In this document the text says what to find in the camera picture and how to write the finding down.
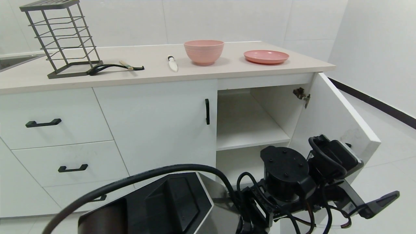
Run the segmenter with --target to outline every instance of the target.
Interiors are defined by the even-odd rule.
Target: plate
[[[250,62],[279,64],[286,61],[289,55],[275,50],[250,50],[244,52],[244,57]]]

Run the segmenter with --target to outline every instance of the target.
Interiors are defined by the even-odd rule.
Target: bowl
[[[214,64],[221,56],[224,42],[217,40],[195,40],[184,43],[188,57],[197,65]]]

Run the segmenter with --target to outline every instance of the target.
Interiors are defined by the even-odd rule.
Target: black baseboard
[[[389,105],[387,105],[386,103],[379,101],[375,98],[372,98],[371,96],[368,96],[348,85],[344,85],[336,80],[333,80],[330,78],[330,80],[332,81],[332,83],[335,85],[335,87],[337,87],[339,90],[342,90],[344,92],[346,92],[347,94],[354,96],[358,99],[360,99],[361,101],[370,104],[371,106],[381,110],[382,112],[392,116],[393,118],[407,124],[408,126],[416,129],[416,119],[413,118],[410,115],[407,115],[401,111],[399,111],[398,109],[395,109]]]

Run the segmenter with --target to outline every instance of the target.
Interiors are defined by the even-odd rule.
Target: metal rack
[[[79,10],[79,15],[73,16],[70,7],[77,6]],[[53,17],[48,18],[46,16],[47,10],[58,10],[58,9],[66,9],[68,16],[66,17]],[[26,13],[26,16],[30,22],[30,25],[35,32],[35,35],[39,43],[41,44],[41,50],[45,51],[47,59],[53,69],[54,72],[48,74],[49,79],[55,78],[63,78],[63,77],[74,77],[74,76],[84,76],[88,75],[89,71],[97,65],[103,64],[100,60],[98,52],[96,50],[96,46],[92,40],[92,36],[88,30],[87,23],[85,22],[85,16],[82,14],[81,7],[79,5],[79,0],[40,0],[37,2],[33,2],[24,6],[20,7],[22,12]],[[32,17],[30,16],[30,11],[40,11],[42,13],[43,19],[38,22],[33,22]],[[46,32],[39,33],[38,27],[46,26],[48,29]],[[73,34],[70,33],[62,33],[62,31],[71,31],[74,30]],[[70,46],[61,46],[60,43],[63,40],[67,39],[78,39],[79,44],[74,44]],[[45,42],[45,40],[52,39],[52,42]],[[67,49],[81,49],[83,50],[82,56],[77,57],[68,57],[64,51]],[[91,53],[96,55],[96,60],[91,59]],[[57,68],[55,62],[56,61],[63,61],[65,65]],[[69,60],[83,60],[77,62],[69,62]],[[85,72],[74,72],[74,73],[61,73],[67,68],[75,65],[89,65],[90,69]]]

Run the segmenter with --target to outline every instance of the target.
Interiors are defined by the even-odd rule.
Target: drawer handle
[[[101,197],[96,198],[96,199],[94,199],[94,200],[92,200],[92,201],[90,201],[90,202],[102,202],[102,201],[104,201],[106,198],[107,198],[107,195],[106,195],[106,194],[104,194],[104,195],[102,195]]]
[[[59,173],[62,173],[62,172],[80,172],[80,171],[85,171],[85,169],[87,169],[87,167],[88,167],[88,164],[83,164],[77,169],[67,169],[66,166],[60,166],[59,169],[58,169],[58,172]]]
[[[50,123],[41,123],[41,124],[38,124],[36,121],[29,121],[27,122],[26,127],[52,126],[52,125],[58,125],[60,122],[62,122],[62,119],[54,119]]]
[[[209,100],[208,100],[208,98],[207,99],[205,99],[205,107],[207,108],[207,118],[206,118],[206,121],[207,121],[207,125],[209,125],[209,122],[210,122],[210,120],[209,120]]]

